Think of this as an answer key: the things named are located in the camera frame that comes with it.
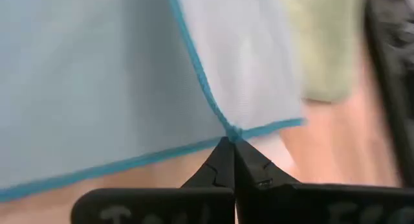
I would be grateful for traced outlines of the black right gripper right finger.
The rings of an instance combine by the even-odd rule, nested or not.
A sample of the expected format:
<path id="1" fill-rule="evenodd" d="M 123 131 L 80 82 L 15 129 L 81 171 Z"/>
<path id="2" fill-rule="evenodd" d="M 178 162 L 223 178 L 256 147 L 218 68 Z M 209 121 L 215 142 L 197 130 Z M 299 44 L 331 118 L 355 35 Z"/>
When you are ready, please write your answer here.
<path id="1" fill-rule="evenodd" d="M 248 142 L 235 145 L 240 223 L 413 224 L 413 190 L 302 183 Z"/>

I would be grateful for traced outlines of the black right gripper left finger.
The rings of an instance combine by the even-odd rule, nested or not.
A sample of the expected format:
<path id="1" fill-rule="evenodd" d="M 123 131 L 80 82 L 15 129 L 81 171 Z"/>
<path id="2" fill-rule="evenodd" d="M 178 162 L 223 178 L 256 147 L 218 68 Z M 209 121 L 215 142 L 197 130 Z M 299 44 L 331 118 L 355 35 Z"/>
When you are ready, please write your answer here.
<path id="1" fill-rule="evenodd" d="M 179 188 L 100 188 L 81 196 L 72 224 L 233 223 L 234 144 L 223 137 Z"/>

